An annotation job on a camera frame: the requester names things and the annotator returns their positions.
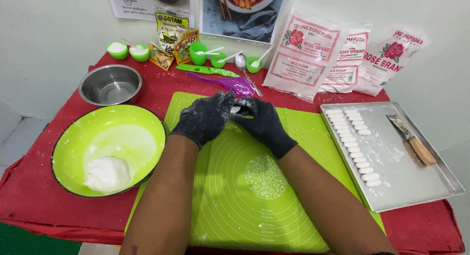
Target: table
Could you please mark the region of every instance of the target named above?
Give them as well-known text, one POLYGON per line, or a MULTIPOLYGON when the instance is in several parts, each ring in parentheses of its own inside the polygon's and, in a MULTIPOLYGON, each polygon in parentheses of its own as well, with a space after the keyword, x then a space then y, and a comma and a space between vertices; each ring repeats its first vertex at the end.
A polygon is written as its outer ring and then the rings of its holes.
MULTIPOLYGON (((105 65, 122 64, 136 69, 142 76, 141 97, 137 102, 161 119, 176 91, 211 96, 219 85, 201 83, 174 68, 165 72, 131 57, 117 61, 106 53, 89 71, 105 65)), ((239 72, 233 64, 227 70, 239 72)), ((319 105, 330 103, 389 101, 385 91, 376 97, 360 93, 318 94, 313 104, 294 96, 261 87, 267 70, 250 76, 264 93, 263 100, 277 107, 318 113, 319 105)), ((81 75, 71 74, 72 78, 81 75)), ((60 109, 50 125, 38 137, 28 153, 10 166, 0 180, 0 221, 16 225, 35 234, 52 237, 120 245, 124 228, 138 188, 107 198, 80 198, 58 185, 51 171, 51 154, 62 132, 82 115, 97 109, 83 101, 76 90, 60 109)), ((465 251, 452 207, 446 200, 391 210, 381 213, 392 244, 402 255, 460 254, 465 251)), ((281 254, 189 247, 187 254, 281 254)))

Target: tapioca flour bag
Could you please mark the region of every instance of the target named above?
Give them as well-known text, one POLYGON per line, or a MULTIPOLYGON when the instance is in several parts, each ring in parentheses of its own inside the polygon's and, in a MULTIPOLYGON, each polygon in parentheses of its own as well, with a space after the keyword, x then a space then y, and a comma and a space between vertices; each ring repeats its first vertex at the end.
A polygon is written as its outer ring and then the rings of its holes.
POLYGON ((346 26, 294 5, 263 86, 313 102, 348 35, 346 26))
POLYGON ((318 92, 350 93, 357 84, 359 65, 364 60, 372 24, 356 24, 339 52, 336 64, 326 76, 318 92))
POLYGON ((396 30, 391 37, 371 46, 359 66, 353 91, 376 96, 390 79, 408 64, 411 57, 431 41, 409 29, 396 30))

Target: recipe poster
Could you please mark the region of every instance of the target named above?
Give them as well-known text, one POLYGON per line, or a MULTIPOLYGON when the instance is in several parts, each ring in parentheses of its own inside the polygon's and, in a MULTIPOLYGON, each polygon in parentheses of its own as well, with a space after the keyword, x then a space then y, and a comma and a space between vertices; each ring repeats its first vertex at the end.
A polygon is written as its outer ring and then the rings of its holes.
POLYGON ((189 26, 194 27, 191 4, 196 0, 109 0, 117 18, 131 18, 156 21, 155 12, 174 14, 189 18, 189 26))
POLYGON ((283 1, 199 0, 199 31, 272 44, 283 1))

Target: green cup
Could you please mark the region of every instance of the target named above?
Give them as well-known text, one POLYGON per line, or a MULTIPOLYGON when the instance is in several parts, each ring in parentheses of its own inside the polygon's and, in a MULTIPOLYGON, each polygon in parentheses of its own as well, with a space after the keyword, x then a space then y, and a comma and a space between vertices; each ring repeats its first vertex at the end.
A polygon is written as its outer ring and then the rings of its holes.
POLYGON ((146 62, 148 59, 149 59, 149 56, 150 56, 150 50, 149 50, 149 47, 145 44, 136 44, 136 46, 142 46, 142 48, 146 49, 147 52, 145 52, 144 54, 132 54, 131 52, 131 48, 129 48, 129 53, 131 54, 131 56, 138 62, 146 62))
POLYGON ((263 67, 263 61, 259 62, 259 67, 253 67, 251 64, 256 60, 259 60, 259 57, 251 56, 246 59, 246 68, 251 73, 259 72, 259 70, 261 70, 261 68, 263 67))
POLYGON ((218 69, 223 68, 225 66, 225 64, 227 63, 227 61, 223 61, 223 62, 218 62, 218 61, 221 60, 221 59, 227 58, 227 55, 225 53, 223 53, 222 51, 215 51, 214 53, 220 53, 220 54, 211 55, 212 67, 218 68, 218 69))
POLYGON ((207 47, 199 42, 199 41, 194 41, 191 43, 191 46, 189 47, 189 56, 191 57, 191 61, 194 63, 194 65, 204 65, 204 63, 207 60, 207 55, 199 55, 196 54, 198 51, 207 51, 207 47))
MULTIPOLYGON (((121 52, 109 52, 108 53, 115 59, 117 60, 123 60, 123 59, 126 59, 127 58, 127 44, 124 43, 124 42, 118 42, 118 43, 121 43, 123 45, 126 46, 126 49, 124 49, 123 51, 121 52)), ((111 45, 112 43, 109 43, 108 46, 106 46, 106 50, 108 50, 109 46, 111 45)))

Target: black glove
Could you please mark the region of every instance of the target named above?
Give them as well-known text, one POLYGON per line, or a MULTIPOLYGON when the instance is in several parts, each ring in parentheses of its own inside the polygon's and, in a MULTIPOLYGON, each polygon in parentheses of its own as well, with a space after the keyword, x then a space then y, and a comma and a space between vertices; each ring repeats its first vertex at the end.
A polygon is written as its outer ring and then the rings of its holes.
POLYGON ((222 132, 234 100, 233 91, 228 91, 226 94, 220 91, 214 97, 197 99, 190 107, 181 111, 179 122, 170 135, 186 136, 196 142, 201 149, 222 132))
POLYGON ((241 108, 230 119, 243 126, 254 138, 268 147, 277 159, 284 157, 297 145, 297 141, 282 127, 273 104, 254 97, 245 97, 235 100, 234 106, 241 108))

